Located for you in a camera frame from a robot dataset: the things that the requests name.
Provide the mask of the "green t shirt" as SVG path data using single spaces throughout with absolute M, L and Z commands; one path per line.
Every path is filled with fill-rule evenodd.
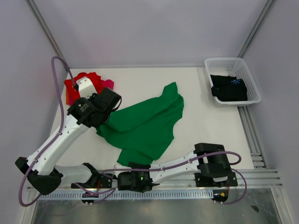
M 184 99 L 175 82 L 154 97 L 113 112 L 96 133 L 119 148 L 117 162 L 149 165 L 158 160 L 174 140 L 173 129 L 183 117 Z

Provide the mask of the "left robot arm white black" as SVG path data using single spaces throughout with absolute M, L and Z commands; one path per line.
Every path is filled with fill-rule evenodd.
M 89 128 L 105 124 L 121 101 L 121 96 L 107 87 L 99 94 L 78 98 L 67 110 L 62 126 L 31 156 L 19 157 L 15 162 L 17 168 L 41 195 L 48 195 L 66 184 L 77 183 L 83 188 L 95 186 L 100 175 L 90 163 L 62 167 L 57 162 Z

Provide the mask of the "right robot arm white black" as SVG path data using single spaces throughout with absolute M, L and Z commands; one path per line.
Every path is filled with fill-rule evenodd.
M 130 162 L 131 171 L 117 175 L 118 190 L 144 193 L 171 178 L 194 173 L 199 187 L 227 187 L 235 177 L 223 145 L 198 143 L 181 158 L 159 164 L 142 165 Z

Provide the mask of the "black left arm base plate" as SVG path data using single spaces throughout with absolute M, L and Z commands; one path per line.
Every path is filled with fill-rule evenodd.
M 103 175 L 102 173 L 93 174 L 86 183 L 78 183 L 85 189 L 110 189 L 112 187 L 112 180 L 116 176 L 113 174 Z

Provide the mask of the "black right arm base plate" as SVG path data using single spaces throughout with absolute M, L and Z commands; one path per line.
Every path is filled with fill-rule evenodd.
M 203 176 L 201 173 L 195 173 L 195 183 L 197 187 L 236 187 L 238 186 L 235 172 L 228 176 L 220 178 L 211 178 Z

